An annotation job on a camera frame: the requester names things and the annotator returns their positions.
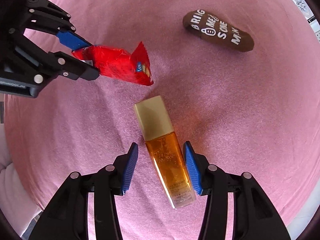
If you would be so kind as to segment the brown printed sock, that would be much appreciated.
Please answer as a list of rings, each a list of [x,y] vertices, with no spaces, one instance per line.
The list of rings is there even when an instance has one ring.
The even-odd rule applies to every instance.
[[[254,41],[249,33],[227,23],[212,12],[203,9],[188,12],[182,23],[187,31],[211,44],[240,52],[249,52],[254,48]]]

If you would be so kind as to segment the amber perfume bottle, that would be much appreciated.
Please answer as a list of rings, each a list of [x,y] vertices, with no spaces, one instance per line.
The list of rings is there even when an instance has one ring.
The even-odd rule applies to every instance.
[[[134,105],[146,148],[168,200],[174,209],[195,199],[177,135],[161,96]]]

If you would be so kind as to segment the pink pyjama leg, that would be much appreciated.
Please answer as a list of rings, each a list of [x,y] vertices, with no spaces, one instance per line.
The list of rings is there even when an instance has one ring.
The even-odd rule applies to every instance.
[[[41,211],[24,189],[7,147],[4,125],[0,142],[1,210],[15,232],[22,236]]]

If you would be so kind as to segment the red snack wrapper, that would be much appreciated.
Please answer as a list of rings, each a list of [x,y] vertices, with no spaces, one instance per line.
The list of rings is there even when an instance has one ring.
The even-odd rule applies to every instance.
[[[120,48],[89,46],[73,51],[72,55],[85,63],[90,62],[102,76],[144,86],[153,85],[150,60],[143,42],[132,53]]]

